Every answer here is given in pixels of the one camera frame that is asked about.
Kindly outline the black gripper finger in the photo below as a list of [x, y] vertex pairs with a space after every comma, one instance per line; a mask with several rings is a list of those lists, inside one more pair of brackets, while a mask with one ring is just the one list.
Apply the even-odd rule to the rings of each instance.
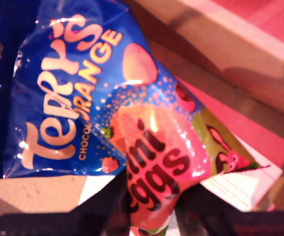
[[197, 184], [184, 191], [175, 213], [182, 236], [235, 236], [226, 214], [236, 209]]
[[120, 172], [72, 213], [78, 216], [77, 236], [128, 236], [130, 219], [126, 172]]

